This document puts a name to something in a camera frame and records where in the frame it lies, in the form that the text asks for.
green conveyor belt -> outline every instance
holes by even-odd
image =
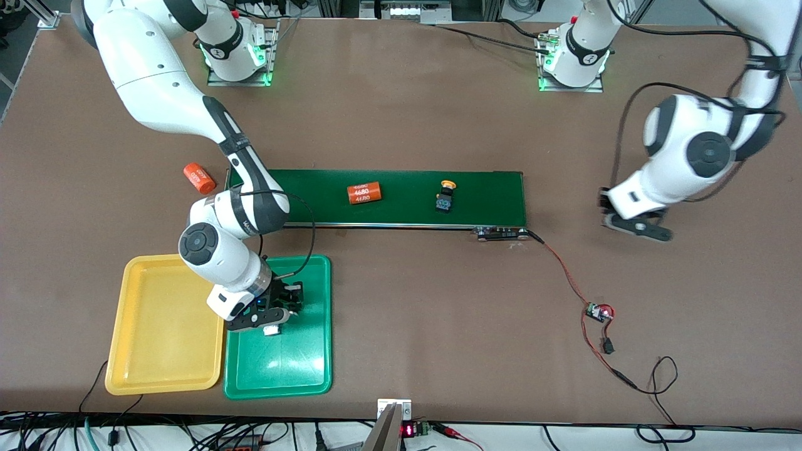
[[[229,185],[242,183],[230,172]],[[271,169],[287,193],[303,198],[318,226],[471,229],[475,226],[526,226],[523,174],[516,172],[373,171]],[[435,210],[440,182],[457,184],[452,210]],[[382,200],[351,205],[346,188],[377,181]],[[287,226],[310,225],[306,208],[290,199]]]

black connector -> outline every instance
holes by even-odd
[[[117,432],[117,429],[112,429],[111,432],[108,433],[108,439],[106,441],[106,444],[109,446],[114,446],[117,445],[118,443],[119,443],[119,433]]]
[[[607,355],[614,353],[615,348],[613,347],[613,340],[604,338],[601,342],[601,350]]]

metal bracket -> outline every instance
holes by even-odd
[[[389,404],[400,404],[402,420],[409,421],[412,419],[412,400],[395,400],[395,399],[380,399],[376,403],[376,418],[382,416],[382,412]]]
[[[55,30],[59,26],[61,13],[53,11],[42,0],[22,0],[30,12],[39,18],[38,28],[40,30]]]

green tray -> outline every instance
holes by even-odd
[[[267,262],[281,274],[297,269],[304,257]],[[313,255],[286,281],[303,282],[304,305],[281,325],[281,334],[228,332],[223,393],[231,400],[321,395],[331,388],[331,262]]]

yellow tray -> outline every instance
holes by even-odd
[[[178,254],[125,266],[106,389],[112,395],[185,392],[220,378],[223,320],[206,306],[212,284]]]

